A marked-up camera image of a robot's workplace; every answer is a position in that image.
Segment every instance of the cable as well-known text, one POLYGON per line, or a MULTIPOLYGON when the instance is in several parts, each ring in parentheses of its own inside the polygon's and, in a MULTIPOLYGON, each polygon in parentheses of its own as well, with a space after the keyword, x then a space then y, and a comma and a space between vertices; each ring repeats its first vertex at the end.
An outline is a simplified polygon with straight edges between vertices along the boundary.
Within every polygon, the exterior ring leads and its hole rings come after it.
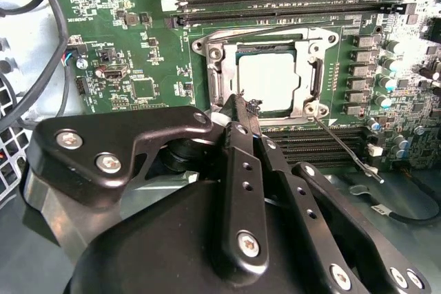
MULTIPOLYGON (((6 78, 6 75, 3 74, 2 72, 0 72, 0 80, 3 81, 3 83, 6 85, 6 89, 8 89, 8 91, 9 91, 9 95, 12 100, 12 106, 14 109, 17 106, 18 102, 17 102, 17 96, 15 95, 14 89, 12 87, 12 84, 10 83, 8 78, 6 78)), ((64 115, 66 105, 68 104, 68 98, 69 98, 69 69, 68 69, 68 67, 64 67, 63 96, 61 99, 60 108, 59 108, 57 114, 55 115, 55 117, 60 117, 60 116, 64 115)), ((38 122, 24 121, 21 117, 17 119, 17 126, 22 127, 27 130, 35 129, 35 127, 38 124, 39 124, 38 122)))
POLYGON ((5 17, 6 15, 19 15, 30 12, 31 10, 37 8, 43 1, 44 0, 31 0, 26 5, 18 8, 13 8, 11 10, 0 8, 0 17, 5 17))
POLYGON ((61 57, 63 56, 66 46, 69 40, 68 25, 65 20, 63 11, 61 9, 58 0, 48 0, 54 12, 54 18, 57 23, 57 28, 59 31, 59 44, 57 45, 54 54, 51 56, 48 64, 44 67, 41 75, 36 79, 34 85, 26 92, 23 99, 17 104, 14 109, 6 114, 0 119, 0 132, 7 129, 11 124, 18 120, 21 115, 23 115, 35 101, 40 97, 41 93, 48 85, 49 80, 59 64, 61 57))
POLYGON ((325 124, 320 122, 315 116, 314 116, 315 122, 318 124, 319 127, 324 129, 334 140, 340 144, 341 147, 351 156, 352 160, 365 172, 365 174, 369 177, 374 177, 380 184, 384 183, 384 179, 382 179, 378 174, 370 170, 370 168, 366 167, 366 165, 357 157, 357 155, 350 149, 344 142, 337 137, 325 124))

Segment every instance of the screw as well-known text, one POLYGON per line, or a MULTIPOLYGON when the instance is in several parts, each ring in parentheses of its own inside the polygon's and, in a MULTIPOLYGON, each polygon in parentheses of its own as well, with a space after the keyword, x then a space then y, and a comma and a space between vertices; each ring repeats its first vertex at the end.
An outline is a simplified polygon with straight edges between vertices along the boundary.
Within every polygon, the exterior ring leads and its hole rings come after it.
POLYGON ((424 130, 424 127, 420 125, 419 127, 416 127, 413 132, 418 136, 422 136, 426 132, 426 130, 424 130))
POLYGON ((61 132, 55 137, 58 145, 66 149, 77 149, 83 144, 83 139, 73 132, 61 132))
POLYGON ((115 174, 121 169, 121 162, 116 156, 103 154, 96 159, 96 166, 107 174, 115 174))
POLYGON ((277 146, 276 146, 276 144, 274 143, 274 141, 272 141, 272 140, 270 140, 270 139, 267 139, 267 145, 268 145, 269 148, 271 148, 271 149, 276 149, 276 148, 277 148, 277 146))
POLYGON ((200 113, 194 113, 194 114, 193 114, 193 117, 194 117, 198 122, 201 122, 202 124, 204 124, 204 123, 207 122, 207 120, 205 119, 205 116, 203 116, 203 115, 200 114, 200 113))
POLYGON ((309 165, 305 165, 305 170, 310 176, 315 176, 316 172, 309 165))
POLYGON ((331 274, 332 278, 336 281, 336 283, 345 291, 351 289, 351 280, 349 276, 340 266, 337 264, 331 265, 331 274))
POLYGON ((415 286, 417 286, 419 289, 424 288, 420 278, 418 278, 418 276, 412 270, 407 270, 407 275, 409 276, 410 280, 415 284, 415 286))
POLYGON ((407 281, 397 269, 391 268, 391 273, 397 284, 399 284, 402 288, 407 288, 407 281))
POLYGON ((241 134, 247 134, 247 130, 242 125, 237 124, 236 128, 241 134))
POLYGON ((251 234, 242 232, 237 236, 239 248, 249 258, 254 258, 259 254, 259 243, 251 234))
POLYGON ((89 65, 88 61, 83 58, 79 58, 78 60, 76 60, 75 64, 76 64, 76 67, 81 70, 86 70, 89 65))
POLYGON ((215 59, 215 60, 216 59, 220 59, 221 56, 222 56, 222 52, 218 48, 212 48, 209 51, 209 57, 212 58, 212 59, 215 59))

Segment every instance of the screw hole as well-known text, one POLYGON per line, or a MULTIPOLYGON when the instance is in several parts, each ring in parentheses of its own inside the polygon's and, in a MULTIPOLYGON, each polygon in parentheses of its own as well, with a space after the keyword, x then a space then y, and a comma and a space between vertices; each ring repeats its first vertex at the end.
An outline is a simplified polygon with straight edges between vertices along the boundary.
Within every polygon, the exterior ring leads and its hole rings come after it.
POLYGON ((242 163, 242 166, 248 171, 251 171, 253 169, 253 167, 247 162, 242 163))
POLYGON ((308 216, 310 218, 312 218, 313 220, 317 219, 317 215, 311 209, 306 210, 306 212, 307 212, 308 216))
POLYGON ((253 190, 253 187, 248 182, 243 182, 242 186, 243 186, 244 189, 246 189, 249 192, 251 192, 253 190))

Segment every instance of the motherboard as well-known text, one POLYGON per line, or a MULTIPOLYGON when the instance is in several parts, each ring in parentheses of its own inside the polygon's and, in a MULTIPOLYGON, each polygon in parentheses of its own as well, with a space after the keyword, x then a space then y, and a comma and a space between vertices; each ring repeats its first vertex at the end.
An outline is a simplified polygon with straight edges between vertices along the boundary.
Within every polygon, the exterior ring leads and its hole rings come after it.
POLYGON ((86 113, 240 94, 290 164, 440 165, 439 0, 59 0, 86 113))

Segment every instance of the cpu socket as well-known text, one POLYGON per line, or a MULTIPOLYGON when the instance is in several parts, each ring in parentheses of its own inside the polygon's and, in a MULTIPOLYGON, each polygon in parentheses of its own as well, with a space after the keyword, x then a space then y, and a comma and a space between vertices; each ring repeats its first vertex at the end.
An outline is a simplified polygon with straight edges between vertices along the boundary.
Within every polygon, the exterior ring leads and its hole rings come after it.
POLYGON ((338 34, 323 28, 219 30, 193 42, 207 59, 210 105, 231 94, 261 100, 261 125, 296 125, 329 108, 320 103, 325 52, 338 34))

